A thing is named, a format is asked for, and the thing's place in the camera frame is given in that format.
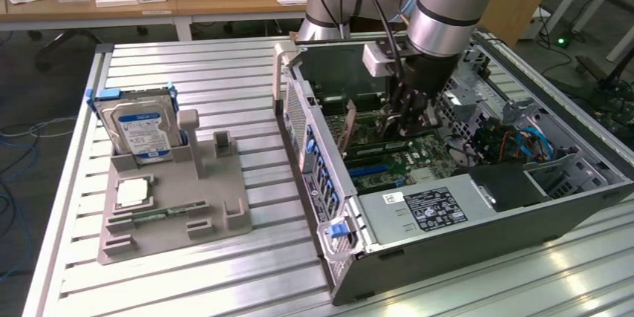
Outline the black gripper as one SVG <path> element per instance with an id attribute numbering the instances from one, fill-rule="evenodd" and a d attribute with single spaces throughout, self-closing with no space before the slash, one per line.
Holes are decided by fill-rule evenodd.
<path id="1" fill-rule="evenodd" d="M 408 105 L 416 109 L 437 104 L 437 97 L 456 70 L 460 56 L 409 56 L 402 62 L 404 74 L 389 81 L 389 103 L 393 109 Z"/>

